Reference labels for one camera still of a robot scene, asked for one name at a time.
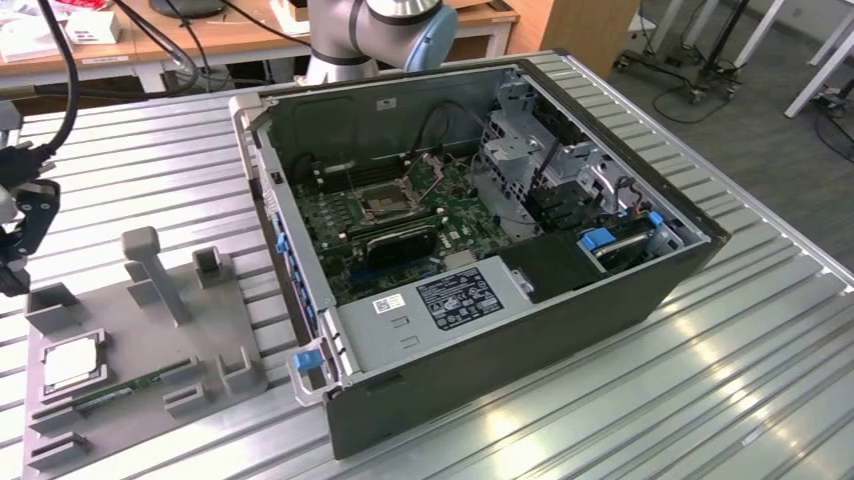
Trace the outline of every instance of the power supply label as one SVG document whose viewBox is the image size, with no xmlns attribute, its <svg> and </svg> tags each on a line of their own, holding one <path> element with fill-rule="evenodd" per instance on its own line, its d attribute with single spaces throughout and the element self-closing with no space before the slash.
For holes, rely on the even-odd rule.
<svg viewBox="0 0 854 480">
<path fill-rule="evenodd" d="M 469 268 L 417 287 L 436 327 L 451 330 L 504 308 L 480 270 Z"/>
</svg>

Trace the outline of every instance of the green circuit board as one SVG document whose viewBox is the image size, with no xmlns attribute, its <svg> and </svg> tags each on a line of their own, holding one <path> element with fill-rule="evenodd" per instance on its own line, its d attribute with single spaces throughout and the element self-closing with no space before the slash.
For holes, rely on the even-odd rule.
<svg viewBox="0 0 854 480">
<path fill-rule="evenodd" d="M 419 213 L 411 221 L 404 219 L 389 227 L 365 221 L 367 202 L 360 190 L 373 187 L 327 194 L 312 192 L 305 186 L 295 187 L 300 213 L 339 305 L 444 272 L 443 259 L 448 255 L 468 250 L 479 260 L 510 245 L 510 237 L 472 195 L 468 165 L 448 163 L 441 173 L 444 177 L 421 199 L 436 182 L 435 165 L 421 162 L 408 171 L 409 193 L 419 199 Z M 403 200 L 389 200 L 385 204 L 393 206 L 396 201 L 403 203 Z M 439 241 L 433 252 L 381 271 L 365 271 L 359 254 L 367 242 L 419 227 L 436 229 Z"/>
</svg>

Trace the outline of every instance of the black cable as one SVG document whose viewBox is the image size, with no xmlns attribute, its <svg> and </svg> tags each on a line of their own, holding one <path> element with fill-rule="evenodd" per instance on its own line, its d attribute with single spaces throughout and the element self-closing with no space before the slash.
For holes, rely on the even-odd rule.
<svg viewBox="0 0 854 480">
<path fill-rule="evenodd" d="M 124 0 L 115 0 L 116 5 L 128 16 L 131 21 L 140 27 L 143 33 L 151 38 L 151 40 L 163 48 L 169 54 L 172 59 L 177 59 L 179 63 L 192 71 L 192 80 L 181 87 L 167 90 L 165 92 L 145 93 L 145 92 L 116 92 L 109 90 L 95 90 L 91 88 L 79 88 L 79 95 L 85 97 L 111 98 L 117 100 L 153 100 L 157 98 L 168 98 L 184 93 L 192 88 L 199 79 L 199 67 L 187 52 L 177 46 L 169 37 L 136 13 L 136 11 L 128 7 Z M 34 86 L 33 90 L 38 95 L 69 95 L 69 87 L 65 85 L 41 85 Z"/>
<path fill-rule="evenodd" d="M 531 191 L 536 188 L 536 182 L 539 182 L 543 173 L 546 173 L 546 169 L 551 164 L 551 161 L 558 156 L 558 149 L 560 148 L 560 140 L 555 138 L 551 147 L 548 148 L 548 153 L 546 153 L 546 160 L 540 164 L 539 168 L 534 171 L 534 175 L 531 175 L 531 185 L 528 186 L 528 196 L 531 195 Z"/>
<path fill-rule="evenodd" d="M 311 48 L 311 43 L 308 43 L 305 40 L 300 40 L 296 37 L 292 37 L 291 35 L 288 35 L 287 33 L 281 33 L 280 31 L 275 30 L 273 28 L 269 28 L 267 25 L 264 25 L 264 23 L 257 20 L 252 15 L 249 15 L 243 9 L 240 9 L 240 7 L 237 7 L 233 3 L 231 3 L 228 0 L 219 0 L 220 2 L 223 2 L 225 5 L 228 5 L 232 10 L 235 12 L 237 12 L 240 15 L 243 15 L 243 17 L 252 22 L 255 25 L 257 25 L 260 28 L 263 28 L 264 30 L 267 30 L 269 33 L 272 33 L 273 35 L 284 38 L 285 40 L 291 40 L 292 42 L 299 43 L 300 45 Z"/>
<path fill-rule="evenodd" d="M 175 16 L 181 21 L 181 26 L 187 28 L 187 33 L 189 33 L 189 37 L 192 38 L 193 43 L 196 44 L 196 48 L 199 49 L 199 55 L 201 55 L 201 64 L 204 65 L 204 73 L 211 74 L 211 65 L 208 65 L 208 56 L 204 54 L 204 49 L 201 48 L 201 42 L 199 41 L 199 37 L 196 36 L 196 32 L 189 25 L 189 19 L 181 14 L 181 12 L 175 7 L 172 0 L 165 0 L 165 4 L 169 6 L 169 9 L 175 13 Z M 204 91 L 211 93 L 211 77 L 207 78 L 207 87 Z"/>
<path fill-rule="evenodd" d="M 684 26 L 684 28 L 682 29 L 682 33 L 679 34 L 679 43 L 682 45 L 684 45 L 684 36 L 687 35 L 688 30 L 691 29 L 691 27 L 694 26 L 694 22 L 696 21 L 696 14 L 699 13 L 699 10 L 700 8 L 703 8 L 706 3 L 708 3 L 708 0 L 703 0 L 702 2 L 699 2 L 699 5 L 696 5 L 696 8 L 691 12 L 691 18 L 688 19 L 688 24 Z"/>
<path fill-rule="evenodd" d="M 530 226 L 536 226 L 536 225 L 539 225 L 539 223 L 536 223 L 536 222 L 534 222 L 534 223 L 531 223 L 531 222 L 523 222 L 523 221 L 520 221 L 520 220 L 514 220 L 512 218 L 504 217 L 503 215 L 495 215 L 495 216 L 496 216 L 498 218 L 500 218 L 502 220 L 507 220 L 508 222 L 518 223 L 519 225 L 530 225 Z"/>
<path fill-rule="evenodd" d="M 842 152 L 834 145 L 832 143 L 824 138 L 824 136 L 822 135 L 822 129 L 820 129 L 820 120 L 822 118 L 826 118 L 827 121 L 834 125 L 834 127 L 836 128 L 836 130 L 842 133 L 842 135 L 847 138 L 848 143 L 851 146 L 854 146 L 854 136 L 851 136 L 851 134 L 844 130 L 844 127 L 842 127 L 842 125 L 839 125 L 839 122 L 836 122 L 836 119 L 832 117 L 832 115 L 830 115 L 830 112 L 827 112 L 827 110 L 824 110 L 823 108 L 820 108 L 820 106 L 818 107 L 818 115 L 815 116 L 815 124 L 814 124 L 814 129 L 815 129 L 815 134 L 818 135 L 818 139 L 820 140 L 820 142 L 824 144 L 824 146 L 836 154 L 839 155 L 839 157 L 842 157 L 846 161 L 854 163 L 854 158 L 851 157 L 850 154 L 846 154 L 844 152 Z"/>
<path fill-rule="evenodd" d="M 652 48 L 652 43 L 650 42 L 650 34 L 646 31 L 646 23 L 643 21 L 643 19 L 644 19 L 644 17 L 643 17 L 643 0 L 640 0 L 640 4 L 638 5 L 638 16 L 640 17 L 640 31 L 643 32 L 643 38 L 646 38 L 646 50 L 652 55 L 656 55 L 658 52 Z"/>
<path fill-rule="evenodd" d="M 56 150 L 62 146 L 71 130 L 75 127 L 75 121 L 77 120 L 77 110 L 80 109 L 80 77 L 77 76 L 77 65 L 75 65 L 75 56 L 71 53 L 68 42 L 65 41 L 65 35 L 60 29 L 53 10 L 50 9 L 50 3 L 48 0 L 38 0 L 38 8 L 41 9 L 41 15 L 50 29 L 50 36 L 62 55 L 62 61 L 65 62 L 65 71 L 68 75 L 68 104 L 65 105 L 65 116 L 62 117 L 62 123 L 53 135 L 50 141 L 44 145 L 44 153 L 48 157 L 56 154 Z"/>
<path fill-rule="evenodd" d="M 429 120 L 432 119 L 432 116 L 436 114 L 436 112 L 441 108 L 444 108 L 445 106 L 451 106 L 451 107 L 456 108 L 457 110 L 460 110 L 463 113 L 468 114 L 473 118 L 473 120 L 477 122 L 477 125 L 480 125 L 483 128 L 485 128 L 485 124 L 483 122 L 483 119 L 477 116 L 477 114 L 468 107 L 463 106 L 459 102 L 456 102 L 453 100 L 441 100 L 432 107 L 429 107 L 427 115 L 424 116 L 424 120 L 421 121 L 421 125 L 420 125 L 420 127 L 417 129 L 417 135 L 415 137 L 415 142 L 412 143 L 412 148 L 409 150 L 409 155 L 415 155 L 417 150 L 421 148 L 421 142 L 424 141 L 424 132 L 427 130 L 427 125 L 429 124 Z"/>
<path fill-rule="evenodd" d="M 175 72 L 175 75 L 177 75 L 181 78 L 191 77 L 189 74 L 183 72 Z M 231 81 L 235 83 L 251 83 L 253 85 L 272 85 L 272 82 L 269 82 L 269 80 L 259 80 L 257 78 L 233 78 L 231 76 L 231 73 L 228 73 L 228 75 L 225 75 L 224 77 L 215 77 L 213 75 L 205 75 L 205 74 L 200 74 L 199 77 L 220 83 L 228 83 Z"/>
<path fill-rule="evenodd" d="M 718 105 L 708 113 L 706 113 L 702 117 L 691 119 L 691 120 L 684 120 L 680 118 L 675 118 L 674 116 L 668 115 L 667 113 L 664 113 L 662 111 L 662 109 L 658 106 L 658 102 L 662 98 L 664 98 L 667 95 L 671 95 L 674 93 L 676 93 L 679 90 L 682 90 L 682 88 L 684 87 L 684 85 L 679 85 L 678 87 L 671 88 L 670 90 L 664 90 L 652 100 L 652 108 L 655 109 L 655 111 L 658 112 L 658 114 L 664 117 L 667 120 L 680 123 L 683 125 L 696 125 L 700 122 L 704 122 L 706 120 L 708 120 L 708 118 L 718 113 L 723 107 L 726 107 L 730 104 L 730 100 L 726 100 L 720 105 Z"/>
</svg>

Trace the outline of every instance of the slotted metal table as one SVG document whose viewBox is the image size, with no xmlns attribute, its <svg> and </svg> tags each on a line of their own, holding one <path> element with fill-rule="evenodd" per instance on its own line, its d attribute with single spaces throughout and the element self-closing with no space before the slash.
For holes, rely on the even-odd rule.
<svg viewBox="0 0 854 480">
<path fill-rule="evenodd" d="M 49 172 L 62 212 L 34 285 L 124 279 L 119 234 L 152 225 L 167 267 L 235 256 L 272 388 L 66 478 L 854 477 L 851 274 L 571 58 L 530 56 L 734 236 L 648 320 L 367 452 L 336 461 L 293 399 L 296 345 L 228 121 L 229 94 L 80 113 Z M 61 114 L 25 119 L 46 140 Z M 0 300 L 0 479 L 21 472 L 26 322 Z"/>
</svg>

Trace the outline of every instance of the metal bracket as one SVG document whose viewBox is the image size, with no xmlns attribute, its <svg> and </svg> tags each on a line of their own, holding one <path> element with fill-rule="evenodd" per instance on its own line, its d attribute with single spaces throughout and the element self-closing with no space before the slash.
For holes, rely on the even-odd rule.
<svg viewBox="0 0 854 480">
<path fill-rule="evenodd" d="M 265 107 L 261 97 L 257 93 L 244 93 L 231 97 L 228 100 L 228 113 L 231 116 L 231 125 L 235 129 L 237 138 L 237 149 L 240 150 L 240 161 L 243 162 L 243 173 L 245 178 L 255 178 L 252 169 L 252 158 L 249 156 L 249 148 L 245 144 L 245 129 L 255 119 L 264 113 Z"/>
<path fill-rule="evenodd" d="M 303 378 L 303 374 L 296 369 L 296 364 L 293 363 L 296 360 L 296 355 L 300 353 L 307 353 L 312 350 L 323 350 L 321 345 L 324 342 L 324 338 L 319 337 L 312 340 L 309 343 L 303 345 L 299 348 L 295 348 L 288 353 L 287 358 L 287 366 L 288 366 L 288 375 L 291 376 L 291 382 L 293 383 L 293 392 L 296 394 L 296 401 L 303 407 L 309 407 L 323 402 L 323 396 L 339 388 L 341 385 L 339 383 L 332 383 L 329 381 L 328 376 L 325 376 L 327 384 L 323 388 L 313 389 L 309 385 L 305 384 L 305 379 Z"/>
</svg>

